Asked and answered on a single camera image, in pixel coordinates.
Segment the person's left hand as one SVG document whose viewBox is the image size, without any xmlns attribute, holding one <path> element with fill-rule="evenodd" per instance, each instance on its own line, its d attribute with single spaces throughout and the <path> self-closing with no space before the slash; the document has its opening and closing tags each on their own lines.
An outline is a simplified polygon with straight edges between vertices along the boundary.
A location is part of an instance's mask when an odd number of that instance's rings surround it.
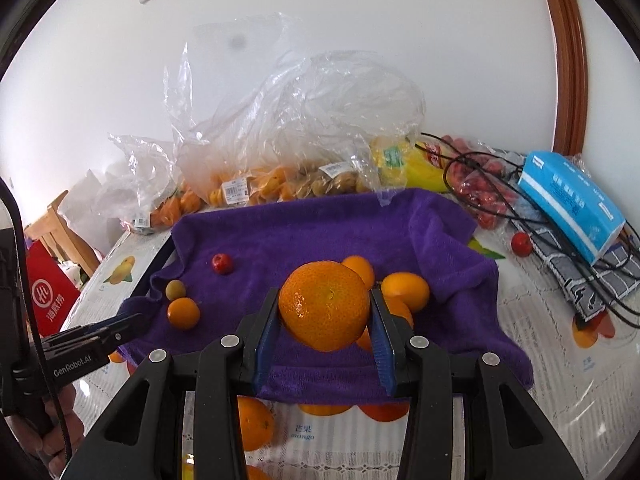
<svg viewBox="0 0 640 480">
<path fill-rule="evenodd" d="M 76 389 L 73 385 L 65 386 L 58 393 L 58 400 L 61 403 L 73 451 L 76 451 L 81 445 L 85 431 L 84 424 L 74 412 L 75 399 Z M 54 422 L 54 428 L 44 437 L 40 437 L 21 417 L 9 416 L 6 418 L 6 422 L 21 449 L 29 456 L 37 457 L 47 467 L 48 475 L 52 479 L 58 479 L 66 464 L 64 437 L 61 423 L 55 414 L 53 401 L 44 402 L 44 408 Z"/>
</svg>

